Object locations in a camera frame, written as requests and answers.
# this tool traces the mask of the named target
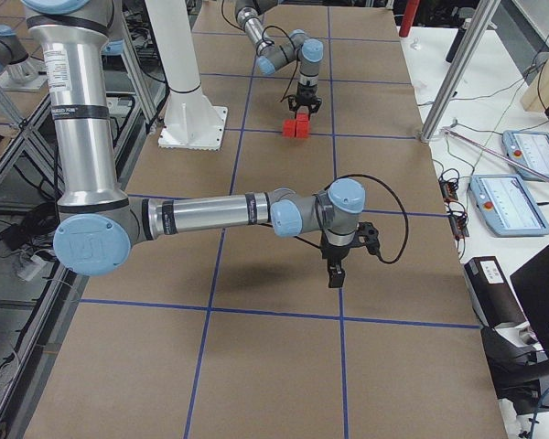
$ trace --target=white plastic base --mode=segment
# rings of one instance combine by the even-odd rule
[[[2,87],[2,90],[4,91],[31,91],[31,92],[37,92],[40,91],[43,84],[47,82],[47,75],[45,74],[45,63],[38,60],[38,59],[28,59],[28,62],[32,62],[35,69],[39,72],[39,75],[25,83],[21,84],[19,82],[14,82],[10,79],[10,74],[7,70],[3,71],[0,74],[0,87]]]
[[[172,92],[158,145],[163,148],[218,150],[227,116],[228,109],[212,106],[201,90],[187,95]]]

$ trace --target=white table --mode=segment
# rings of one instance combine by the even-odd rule
[[[402,46],[407,67],[411,74],[417,103],[423,104],[435,99],[450,64],[445,61],[449,46],[456,35],[456,29],[413,27],[409,37],[402,38]],[[462,81],[457,86],[456,98],[473,98],[490,95],[506,88],[521,78],[522,74],[514,65],[506,48],[495,31],[489,30],[479,44],[473,59],[468,65]],[[494,130],[499,133],[504,130],[519,130],[545,122],[542,113],[526,112],[522,109],[520,99],[527,90],[527,84],[518,82],[506,91],[495,96],[474,101],[452,101],[441,121],[440,126],[446,126],[457,119],[469,127],[478,130]],[[420,106],[421,117],[425,119],[430,105]],[[497,134],[475,133],[461,126],[456,131],[481,144],[502,152],[501,137]],[[539,126],[536,131],[549,132],[549,123]],[[474,164],[479,158],[480,150],[466,145],[456,139],[449,139],[450,151]],[[433,158],[441,162],[445,168],[456,168],[461,176],[470,175],[471,168],[457,160],[447,152],[447,143],[439,136],[430,143]],[[441,167],[436,165],[436,172],[441,173]],[[514,170],[491,155],[483,154],[476,165],[475,174],[510,174]],[[536,201],[549,200],[549,184],[543,182],[528,182],[529,190]],[[494,255],[502,270],[510,276],[549,243],[549,235],[537,238],[499,238],[495,237],[484,225],[479,212],[467,197],[468,178],[459,182],[458,197],[468,209],[469,238],[466,239],[466,250],[461,262],[465,263],[475,256]],[[541,207],[549,222],[549,206]],[[522,428],[528,430],[528,416],[521,416]],[[549,413],[541,413],[541,422],[535,429],[536,439],[549,439]]]

